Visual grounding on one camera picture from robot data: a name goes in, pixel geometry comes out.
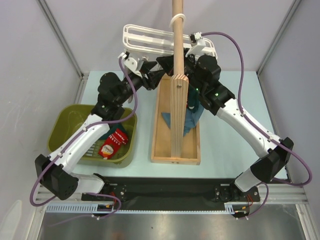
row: wooden stand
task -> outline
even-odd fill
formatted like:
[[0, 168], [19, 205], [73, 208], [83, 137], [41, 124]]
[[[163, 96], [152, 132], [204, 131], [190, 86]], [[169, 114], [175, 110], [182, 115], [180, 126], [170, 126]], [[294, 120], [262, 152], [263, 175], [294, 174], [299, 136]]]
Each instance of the wooden stand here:
[[[182, 13], [183, 0], [172, 0], [172, 16]], [[173, 22], [173, 32], [173, 76], [163, 78], [158, 86], [151, 159], [156, 163], [199, 165], [199, 124], [183, 137], [189, 79], [185, 76], [182, 18]], [[171, 130], [162, 112], [170, 113]]]

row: white ring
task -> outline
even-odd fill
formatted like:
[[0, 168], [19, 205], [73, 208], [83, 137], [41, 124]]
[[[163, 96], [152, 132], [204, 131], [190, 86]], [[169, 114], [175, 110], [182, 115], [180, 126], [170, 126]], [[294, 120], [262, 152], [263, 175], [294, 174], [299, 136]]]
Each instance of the white ring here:
[[174, 24], [174, 21], [178, 18], [182, 18], [182, 26], [184, 25], [185, 23], [185, 20], [186, 20], [186, 15], [184, 15], [183, 13], [178, 13], [176, 15], [174, 15], [170, 21], [170, 24], [169, 24], [169, 28], [172, 27], [172, 25]]

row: table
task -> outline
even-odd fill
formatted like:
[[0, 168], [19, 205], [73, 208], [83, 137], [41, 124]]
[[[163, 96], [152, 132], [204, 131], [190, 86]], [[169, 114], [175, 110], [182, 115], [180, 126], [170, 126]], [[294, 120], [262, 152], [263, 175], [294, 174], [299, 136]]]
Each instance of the table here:
[[[80, 101], [81, 104], [95, 105], [101, 76], [109, 71], [91, 71]], [[121, 71], [114, 71], [120, 79]], [[238, 93], [239, 71], [222, 71], [220, 81], [236, 96]], [[132, 162], [126, 167], [110, 164], [107, 167], [77, 164], [74, 172], [78, 174], [98, 173], [110, 177], [164, 177], [164, 178], [236, 178], [248, 169], [257, 159], [250, 145], [227, 123], [204, 111], [200, 118], [200, 165], [162, 164], [151, 162], [151, 148], [156, 111], [157, 91], [141, 88], [137, 92], [138, 108], [136, 111], [137, 133], [133, 147]], [[242, 104], [267, 129], [273, 130], [266, 102], [254, 71], [244, 74]], [[132, 103], [124, 107], [133, 109]], [[282, 169], [278, 178], [286, 179]]]

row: gray floor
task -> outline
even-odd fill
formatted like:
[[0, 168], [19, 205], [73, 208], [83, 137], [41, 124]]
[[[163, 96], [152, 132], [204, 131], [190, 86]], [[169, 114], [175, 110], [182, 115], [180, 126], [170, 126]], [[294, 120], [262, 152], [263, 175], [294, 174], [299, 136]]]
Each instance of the gray floor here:
[[231, 215], [116, 214], [108, 219], [46, 213], [38, 240], [304, 240], [295, 205], [266, 205], [249, 220]]

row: white wall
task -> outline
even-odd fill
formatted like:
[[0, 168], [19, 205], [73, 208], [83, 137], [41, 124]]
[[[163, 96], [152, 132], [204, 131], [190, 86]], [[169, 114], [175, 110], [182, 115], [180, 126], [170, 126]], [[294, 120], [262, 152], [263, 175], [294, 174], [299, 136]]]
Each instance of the white wall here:
[[[122, 28], [136, 24], [171, 31], [171, 0], [47, 0], [81, 69], [118, 70]], [[234, 37], [245, 68], [256, 71], [293, 0], [184, 0], [184, 32], [221, 31]], [[240, 70], [232, 43], [212, 39], [223, 70]]]
[[[309, 164], [313, 181], [305, 187], [320, 224], [320, 1], [303, 1], [275, 50], [261, 80], [273, 119], [282, 137], [293, 139], [294, 150]], [[295, 182], [307, 172], [295, 158], [289, 170]]]
[[[79, 78], [35, 0], [1, 1], [0, 33], [0, 223], [21, 200], [14, 239], [22, 240], [34, 211], [35, 158], [48, 153], [48, 136], [73, 103]], [[3, 234], [0, 226], [0, 239], [10, 239]]]

